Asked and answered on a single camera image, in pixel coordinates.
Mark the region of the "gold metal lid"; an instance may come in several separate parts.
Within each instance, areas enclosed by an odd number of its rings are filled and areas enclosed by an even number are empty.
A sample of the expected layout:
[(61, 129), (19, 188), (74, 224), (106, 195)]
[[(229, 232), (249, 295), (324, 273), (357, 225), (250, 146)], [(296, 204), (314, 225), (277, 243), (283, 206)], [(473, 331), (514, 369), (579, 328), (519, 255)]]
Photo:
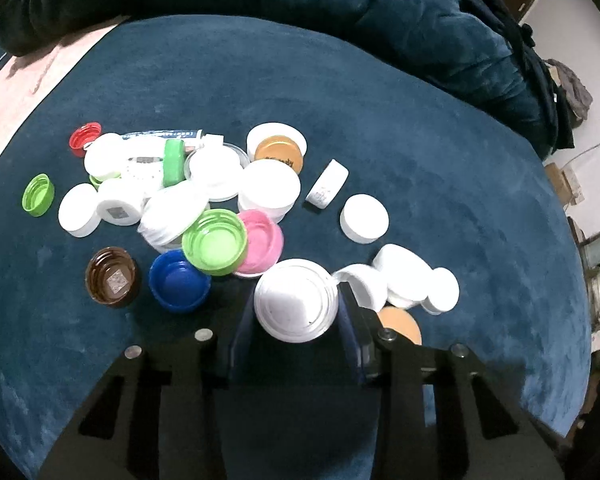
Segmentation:
[(422, 332), (416, 320), (407, 310), (396, 307), (384, 307), (378, 312), (378, 318), (383, 328), (394, 330), (413, 344), (422, 345)]

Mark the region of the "large white jar lid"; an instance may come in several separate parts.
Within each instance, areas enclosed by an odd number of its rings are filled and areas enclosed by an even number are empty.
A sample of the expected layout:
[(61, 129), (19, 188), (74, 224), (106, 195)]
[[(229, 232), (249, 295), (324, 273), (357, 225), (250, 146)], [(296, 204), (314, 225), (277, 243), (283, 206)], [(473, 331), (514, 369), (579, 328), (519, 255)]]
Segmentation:
[(336, 320), (337, 281), (310, 260), (275, 263), (257, 282), (253, 310), (270, 336), (304, 344), (324, 335)]

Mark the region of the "blue bottle cap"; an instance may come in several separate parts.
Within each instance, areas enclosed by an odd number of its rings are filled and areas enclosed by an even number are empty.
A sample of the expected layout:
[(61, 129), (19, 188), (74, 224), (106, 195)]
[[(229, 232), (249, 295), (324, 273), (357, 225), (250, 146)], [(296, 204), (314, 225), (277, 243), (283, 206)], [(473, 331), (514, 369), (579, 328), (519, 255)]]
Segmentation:
[(195, 268), (181, 249), (164, 252), (151, 263), (149, 288), (164, 310), (192, 312), (209, 295), (211, 276)]

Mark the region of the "pink bottle cap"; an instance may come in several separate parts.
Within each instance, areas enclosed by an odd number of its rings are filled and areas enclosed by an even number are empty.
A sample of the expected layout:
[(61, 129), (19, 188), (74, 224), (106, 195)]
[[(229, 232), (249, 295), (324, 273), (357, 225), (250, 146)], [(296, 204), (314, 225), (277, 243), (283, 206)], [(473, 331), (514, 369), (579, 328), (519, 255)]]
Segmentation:
[(247, 252), (244, 261), (235, 271), (240, 275), (262, 274), (278, 261), (284, 248), (280, 226), (257, 209), (238, 214), (247, 231)]

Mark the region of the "large green bottle cap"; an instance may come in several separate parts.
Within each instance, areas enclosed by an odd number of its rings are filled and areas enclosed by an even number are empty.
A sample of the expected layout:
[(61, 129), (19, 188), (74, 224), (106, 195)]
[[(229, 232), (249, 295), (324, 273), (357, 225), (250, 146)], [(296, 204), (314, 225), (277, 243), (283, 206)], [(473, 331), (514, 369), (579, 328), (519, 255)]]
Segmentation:
[(237, 270), (247, 255), (245, 223), (233, 211), (209, 209), (182, 235), (187, 261), (204, 274), (223, 276)]

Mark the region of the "white tilted cap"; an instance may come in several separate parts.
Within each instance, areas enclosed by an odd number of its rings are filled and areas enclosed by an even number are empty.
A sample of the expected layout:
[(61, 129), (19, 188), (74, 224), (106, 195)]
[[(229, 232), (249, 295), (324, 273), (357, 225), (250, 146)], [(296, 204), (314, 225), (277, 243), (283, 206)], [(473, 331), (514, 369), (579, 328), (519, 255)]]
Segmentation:
[(318, 209), (325, 209), (337, 196), (349, 177), (349, 170), (332, 159), (315, 181), (306, 201)]

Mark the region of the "brown bottle cap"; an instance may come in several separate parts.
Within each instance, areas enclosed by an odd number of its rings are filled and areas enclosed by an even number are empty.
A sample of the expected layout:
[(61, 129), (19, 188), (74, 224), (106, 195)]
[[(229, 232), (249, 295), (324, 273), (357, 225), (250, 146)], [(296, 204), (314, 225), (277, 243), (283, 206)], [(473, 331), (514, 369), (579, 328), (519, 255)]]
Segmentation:
[(105, 307), (129, 306), (140, 292), (142, 274), (135, 260), (121, 247), (102, 248), (85, 270), (85, 287), (90, 297)]

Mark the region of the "white ribbed cap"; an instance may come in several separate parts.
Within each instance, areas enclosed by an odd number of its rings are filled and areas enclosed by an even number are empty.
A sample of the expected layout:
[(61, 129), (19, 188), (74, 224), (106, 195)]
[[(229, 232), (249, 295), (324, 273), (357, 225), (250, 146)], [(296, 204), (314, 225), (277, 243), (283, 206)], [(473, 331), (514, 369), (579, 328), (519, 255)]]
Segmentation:
[(145, 205), (137, 232), (162, 254), (180, 248), (183, 233), (209, 208), (209, 194), (192, 181), (163, 188)]

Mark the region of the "white cap with label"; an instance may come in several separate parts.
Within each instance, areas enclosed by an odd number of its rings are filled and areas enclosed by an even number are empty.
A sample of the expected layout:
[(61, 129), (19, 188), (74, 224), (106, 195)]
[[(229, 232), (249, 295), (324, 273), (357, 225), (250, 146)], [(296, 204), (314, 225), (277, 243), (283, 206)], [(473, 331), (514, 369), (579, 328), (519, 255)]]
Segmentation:
[(96, 212), (114, 226), (134, 226), (140, 222), (144, 199), (133, 185), (120, 178), (108, 179), (99, 185)]

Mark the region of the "dark blue bedspread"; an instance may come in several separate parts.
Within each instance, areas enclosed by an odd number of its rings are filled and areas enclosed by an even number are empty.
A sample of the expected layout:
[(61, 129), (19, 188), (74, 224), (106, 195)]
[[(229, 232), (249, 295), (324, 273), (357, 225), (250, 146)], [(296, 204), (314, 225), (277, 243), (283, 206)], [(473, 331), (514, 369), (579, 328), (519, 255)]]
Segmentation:
[(522, 136), (454, 96), (339, 39), (254, 18), (179, 15), (118, 26), (91, 48), (0, 156), (0, 445), (34, 477), (74, 411), (130, 344), (185, 336), (199, 315), (160, 308), (148, 289), (131, 307), (91, 300), (84, 271), (100, 248), (142, 269), (155, 251), (132, 228), (88, 237), (57, 214), (26, 214), (21, 195), (47, 174), (58, 195), (85, 179), (70, 133), (201, 128), (234, 144), (264, 122), (300, 130), (313, 185), (329, 162), (349, 175), (324, 210), (296, 203), (284, 254), (328, 270), (369, 262), (375, 245), (343, 235), (346, 199), (376, 197), (386, 241), (450, 269), (460, 302), (417, 312), (425, 344), (467, 344), (534, 417), (565, 434), (584, 400), (590, 321), (566, 216)]

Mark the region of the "orange bottle cap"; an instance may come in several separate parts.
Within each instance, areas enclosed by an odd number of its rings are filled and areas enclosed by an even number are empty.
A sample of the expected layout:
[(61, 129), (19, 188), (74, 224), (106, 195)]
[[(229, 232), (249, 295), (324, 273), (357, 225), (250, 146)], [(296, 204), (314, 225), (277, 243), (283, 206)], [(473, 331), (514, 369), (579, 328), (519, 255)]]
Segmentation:
[(288, 136), (270, 136), (264, 139), (258, 145), (254, 159), (278, 160), (289, 166), (296, 174), (300, 174), (304, 162), (299, 145)]

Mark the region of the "small green bottle cap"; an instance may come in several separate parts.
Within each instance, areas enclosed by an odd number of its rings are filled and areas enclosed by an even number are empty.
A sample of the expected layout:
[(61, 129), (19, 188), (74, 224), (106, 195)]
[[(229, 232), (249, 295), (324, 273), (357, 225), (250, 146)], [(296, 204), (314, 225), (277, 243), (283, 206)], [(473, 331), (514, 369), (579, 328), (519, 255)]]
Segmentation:
[(50, 209), (55, 187), (47, 174), (37, 174), (23, 191), (21, 207), (34, 218), (42, 217)]

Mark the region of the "red bottle cap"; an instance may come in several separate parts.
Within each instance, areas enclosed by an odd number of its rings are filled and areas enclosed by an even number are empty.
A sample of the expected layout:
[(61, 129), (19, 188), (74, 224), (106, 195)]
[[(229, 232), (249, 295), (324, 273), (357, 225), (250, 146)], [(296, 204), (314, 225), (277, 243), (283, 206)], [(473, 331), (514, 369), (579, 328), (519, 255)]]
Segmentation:
[(87, 144), (95, 141), (102, 134), (102, 125), (99, 122), (87, 122), (71, 133), (68, 145), (72, 154), (76, 157), (85, 156)]

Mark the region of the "dark blue quilt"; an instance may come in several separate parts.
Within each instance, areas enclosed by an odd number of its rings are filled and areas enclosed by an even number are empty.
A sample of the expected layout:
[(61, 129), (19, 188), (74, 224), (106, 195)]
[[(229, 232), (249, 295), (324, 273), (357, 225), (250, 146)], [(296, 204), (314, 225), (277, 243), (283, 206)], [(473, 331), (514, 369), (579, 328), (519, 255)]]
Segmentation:
[(350, 42), (483, 110), (546, 157), (571, 148), (565, 92), (502, 0), (6, 0), (0, 45), (25, 55), (104, 21), (249, 16)]

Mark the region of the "pink blanket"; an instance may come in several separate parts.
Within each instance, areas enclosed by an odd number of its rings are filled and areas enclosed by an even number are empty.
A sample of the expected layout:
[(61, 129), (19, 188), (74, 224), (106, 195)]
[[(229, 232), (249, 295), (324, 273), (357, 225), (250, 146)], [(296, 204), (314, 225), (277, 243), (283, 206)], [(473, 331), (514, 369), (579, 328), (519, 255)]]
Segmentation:
[(73, 32), (52, 46), (11, 56), (0, 69), (0, 156), (17, 130), (95, 44), (126, 18)]

